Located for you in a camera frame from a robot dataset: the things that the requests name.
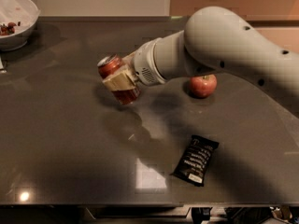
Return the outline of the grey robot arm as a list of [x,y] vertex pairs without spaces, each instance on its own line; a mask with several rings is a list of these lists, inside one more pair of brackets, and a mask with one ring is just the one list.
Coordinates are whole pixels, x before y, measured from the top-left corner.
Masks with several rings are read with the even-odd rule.
[[110,91],[129,91],[137,82],[154,86],[177,77],[227,73],[299,117],[299,54],[272,43],[223,7],[202,8],[182,31],[151,40],[124,58],[106,57],[98,66],[108,62],[121,63],[103,79]]

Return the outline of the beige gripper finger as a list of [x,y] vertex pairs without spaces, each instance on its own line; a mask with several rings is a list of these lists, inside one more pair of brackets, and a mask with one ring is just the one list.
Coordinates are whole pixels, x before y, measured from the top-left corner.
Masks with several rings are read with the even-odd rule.
[[110,91],[129,91],[136,87],[135,73],[128,66],[122,66],[114,74],[103,79],[103,84]]

